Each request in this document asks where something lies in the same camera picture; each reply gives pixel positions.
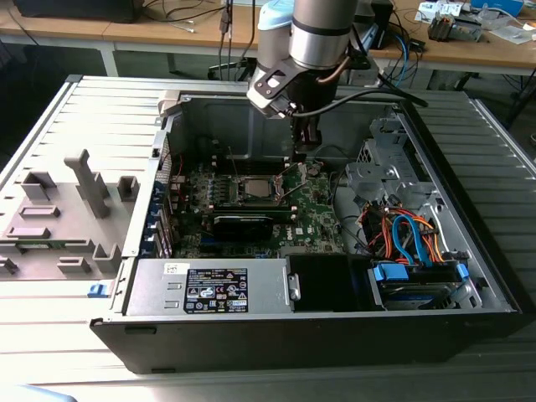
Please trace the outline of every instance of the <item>table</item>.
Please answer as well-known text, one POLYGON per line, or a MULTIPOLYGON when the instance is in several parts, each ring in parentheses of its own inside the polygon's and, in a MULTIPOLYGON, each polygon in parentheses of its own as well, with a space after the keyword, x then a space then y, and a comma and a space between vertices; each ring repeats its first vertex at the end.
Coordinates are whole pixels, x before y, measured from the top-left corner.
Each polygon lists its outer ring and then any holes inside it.
MULTIPOLYGON (((396 0, 396 9, 403 26, 412 32, 412 37, 424 40, 426 50, 420 61, 420 69, 454 70, 493 74, 529 75, 536 66, 536 44, 529 42, 515 45, 490 33, 484 33, 479 43, 452 41, 439 43, 430 41, 427 36, 428 25, 415 24, 415 11, 419 0, 396 0)), ((183 0, 181 5, 196 4, 194 0, 183 0)), ((166 7, 171 9, 178 0, 167 0, 166 7)), ((102 21, 80 21, 59 18, 24 18, 13 6, 11 0, 0 0, 0 39, 6 43, 32 44, 33 41, 13 21, 5 10, 11 5, 12 15, 41 45, 64 46, 97 49, 102 55, 106 73, 118 76, 113 52, 130 50, 158 52, 167 54, 217 54, 219 47, 219 13, 208 14, 196 18, 194 26, 197 33, 188 33, 169 23, 151 21, 141 17, 139 22, 132 24, 108 23, 102 21)), ((151 12, 156 18, 162 17, 159 3, 151 12)), ((205 2, 196 8, 204 11, 214 8, 214 3, 205 2)), ((187 17, 194 12, 182 11, 177 15, 187 17)), ((250 8, 237 6, 234 8, 235 25, 232 43, 233 56, 240 56, 250 38, 250 8)), ((536 19, 536 11, 523 10, 520 18, 536 19)), ((256 56, 257 40, 251 46, 248 56, 256 56)), ((389 66, 400 57, 400 51, 394 44, 385 49, 373 50, 371 55, 377 63, 389 66)))
MULTIPOLYGON (((402 26, 411 38, 426 42, 425 52, 419 62, 419 69, 450 70, 475 73, 530 75, 536 67, 536 43, 511 44, 499 37, 484 32, 479 42, 453 40, 436 42, 428 39, 427 23, 415 21, 419 0, 394 0, 402 26)), ((536 20, 536 10, 524 9, 521 19, 536 20)), ((371 55, 377 62, 389 62, 400 57, 400 50, 395 44, 385 49, 372 50, 371 55)))
MULTIPOLYGON (((194 5, 194 0, 166 0, 166 8, 194 5)), ((155 18, 162 18, 161 3, 150 12, 155 18)), ((218 7, 218 3, 205 2, 191 13, 180 13, 187 17, 205 10, 218 7)), ((231 55, 240 56, 250 40, 251 9, 234 7, 237 24, 234 27, 231 55)), ((193 28, 196 33, 189 33, 169 23, 159 23, 141 16, 137 23, 123 24, 107 21, 85 21, 64 18, 25 18, 13 5, 11 0, 0 0, 0 39, 9 44, 34 44, 13 18, 31 35, 39 45, 59 46, 100 51, 106 74, 118 76, 113 52, 130 50, 157 52, 167 54, 212 54, 218 53, 220 13, 211 13, 196 18, 193 28)), ((256 41, 252 44, 249 57, 256 57, 256 41)))

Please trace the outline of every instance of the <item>white table leg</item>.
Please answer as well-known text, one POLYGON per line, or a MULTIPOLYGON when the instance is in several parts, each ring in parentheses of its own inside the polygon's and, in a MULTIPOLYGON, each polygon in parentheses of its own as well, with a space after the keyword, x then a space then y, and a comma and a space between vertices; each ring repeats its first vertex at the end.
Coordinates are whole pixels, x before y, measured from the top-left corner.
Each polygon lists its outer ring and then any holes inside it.
POLYGON ((106 69, 106 75, 109 77, 118 77, 116 59, 114 58, 114 47, 112 44, 107 44, 100 48, 100 56, 106 69))

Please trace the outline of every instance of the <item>warning label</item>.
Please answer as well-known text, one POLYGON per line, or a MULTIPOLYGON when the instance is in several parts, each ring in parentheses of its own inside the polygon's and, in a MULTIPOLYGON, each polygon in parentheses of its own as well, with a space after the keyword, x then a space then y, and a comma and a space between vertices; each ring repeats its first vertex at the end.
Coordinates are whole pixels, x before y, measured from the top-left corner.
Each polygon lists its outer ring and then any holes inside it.
POLYGON ((248 271, 245 268, 188 270, 184 311, 248 312, 248 271))

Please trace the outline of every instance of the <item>red wire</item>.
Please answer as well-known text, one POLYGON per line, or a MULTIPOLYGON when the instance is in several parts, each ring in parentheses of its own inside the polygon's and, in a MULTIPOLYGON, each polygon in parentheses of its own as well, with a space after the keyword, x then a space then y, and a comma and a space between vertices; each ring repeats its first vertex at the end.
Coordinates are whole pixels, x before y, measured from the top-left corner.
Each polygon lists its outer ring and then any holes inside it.
POLYGON ((177 176, 180 176, 181 172, 183 171, 184 160, 183 160, 183 154, 182 153, 179 153, 178 155, 181 158, 181 164, 178 166, 178 174, 177 174, 177 176))

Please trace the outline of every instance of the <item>sticker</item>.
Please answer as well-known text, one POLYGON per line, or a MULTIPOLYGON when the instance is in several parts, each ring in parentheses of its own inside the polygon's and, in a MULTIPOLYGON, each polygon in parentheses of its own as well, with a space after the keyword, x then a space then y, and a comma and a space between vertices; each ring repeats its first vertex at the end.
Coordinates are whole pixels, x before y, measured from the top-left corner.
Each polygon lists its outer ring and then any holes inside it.
POLYGON ((248 312, 248 272, 245 268, 189 269, 185 297, 187 314, 248 312))
POLYGON ((186 262, 167 262, 164 264, 164 275, 186 275, 190 264, 186 262))

